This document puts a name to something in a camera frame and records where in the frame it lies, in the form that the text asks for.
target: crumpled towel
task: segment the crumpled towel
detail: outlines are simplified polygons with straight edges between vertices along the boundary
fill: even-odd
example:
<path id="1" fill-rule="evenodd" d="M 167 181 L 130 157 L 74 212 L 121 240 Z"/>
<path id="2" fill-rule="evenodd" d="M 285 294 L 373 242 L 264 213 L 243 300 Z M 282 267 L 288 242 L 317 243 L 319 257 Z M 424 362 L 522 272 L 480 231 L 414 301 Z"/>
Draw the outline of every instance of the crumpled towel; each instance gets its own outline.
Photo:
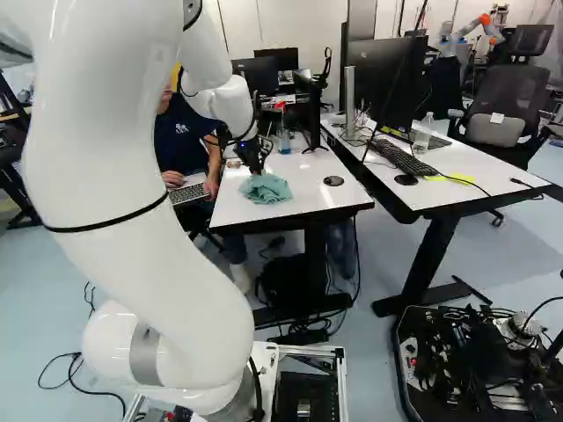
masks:
<path id="1" fill-rule="evenodd" d="M 272 204 L 293 198 L 288 181 L 273 174 L 253 174 L 238 191 L 255 204 Z"/>

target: keyboard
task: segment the keyboard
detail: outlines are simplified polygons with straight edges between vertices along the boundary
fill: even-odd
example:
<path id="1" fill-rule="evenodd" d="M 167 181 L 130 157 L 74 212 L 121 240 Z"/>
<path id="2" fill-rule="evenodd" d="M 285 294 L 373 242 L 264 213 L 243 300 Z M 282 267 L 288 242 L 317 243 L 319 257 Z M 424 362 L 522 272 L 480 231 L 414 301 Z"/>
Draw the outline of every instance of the keyboard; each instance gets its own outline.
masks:
<path id="1" fill-rule="evenodd" d="M 416 134 L 417 131 L 414 129 L 411 129 L 411 131 L 408 133 L 408 140 L 401 138 L 403 141 L 410 143 L 411 145 L 414 144 L 414 140 L 416 139 Z M 428 141 L 428 149 L 436 149 L 436 148 L 441 148 L 441 147 L 448 147 L 451 145 L 451 142 L 448 141 L 447 139 L 442 139 L 442 138 L 438 138 L 437 136 L 430 136 L 430 141 Z"/>
<path id="2" fill-rule="evenodd" d="M 370 144 L 369 149 L 373 149 L 377 154 L 411 176 L 436 176 L 440 174 L 438 170 L 417 160 L 386 139 L 375 139 Z"/>
<path id="3" fill-rule="evenodd" d="M 209 193 L 205 192 L 203 189 L 203 184 L 198 183 L 197 185 L 190 185 L 186 187 L 181 187 L 179 189 L 171 189 L 168 192 L 170 200 L 173 205 L 184 204 L 186 202 L 193 202 L 195 200 L 200 200 L 202 198 L 207 198 Z"/>

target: person's hand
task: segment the person's hand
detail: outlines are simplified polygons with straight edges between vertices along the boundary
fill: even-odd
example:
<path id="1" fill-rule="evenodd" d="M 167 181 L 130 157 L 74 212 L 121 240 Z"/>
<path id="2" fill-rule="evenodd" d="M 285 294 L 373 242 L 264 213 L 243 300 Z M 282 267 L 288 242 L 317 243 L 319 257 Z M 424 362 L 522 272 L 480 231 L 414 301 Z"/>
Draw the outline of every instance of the person's hand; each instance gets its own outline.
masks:
<path id="1" fill-rule="evenodd" d="M 207 200 L 215 200 L 217 194 L 219 193 L 219 183 L 216 178 L 208 177 L 208 179 L 203 184 L 203 190 L 209 193 L 209 198 Z"/>
<path id="2" fill-rule="evenodd" d="M 162 173 L 162 179 L 165 181 L 166 187 L 170 187 L 171 189 L 184 185 L 184 175 L 177 171 L 165 171 Z"/>

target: laptop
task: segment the laptop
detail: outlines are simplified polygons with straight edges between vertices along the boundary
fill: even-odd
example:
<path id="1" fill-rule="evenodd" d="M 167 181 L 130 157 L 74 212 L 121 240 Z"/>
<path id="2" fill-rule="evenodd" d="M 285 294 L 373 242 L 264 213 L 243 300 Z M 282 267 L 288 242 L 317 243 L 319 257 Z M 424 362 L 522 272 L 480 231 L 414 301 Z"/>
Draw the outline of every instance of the laptop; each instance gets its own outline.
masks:
<path id="1" fill-rule="evenodd" d="M 195 173 L 184 177 L 184 185 L 182 187 L 169 188 L 168 195 L 173 206 L 189 204 L 207 198 L 209 193 L 203 189 L 206 179 L 205 173 Z"/>

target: navy t-shirt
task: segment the navy t-shirt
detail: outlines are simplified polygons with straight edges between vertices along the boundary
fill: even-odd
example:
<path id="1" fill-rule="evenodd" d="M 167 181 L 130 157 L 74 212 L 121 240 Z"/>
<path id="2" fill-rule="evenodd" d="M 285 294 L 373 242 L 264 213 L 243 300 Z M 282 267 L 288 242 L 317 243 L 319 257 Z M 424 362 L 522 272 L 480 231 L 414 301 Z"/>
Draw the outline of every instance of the navy t-shirt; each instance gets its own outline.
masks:
<path id="1" fill-rule="evenodd" d="M 155 152 L 160 171 L 188 174 L 208 168 L 208 153 L 200 139 L 210 135 L 219 120 L 201 117 L 178 92 L 166 112 L 155 121 Z"/>

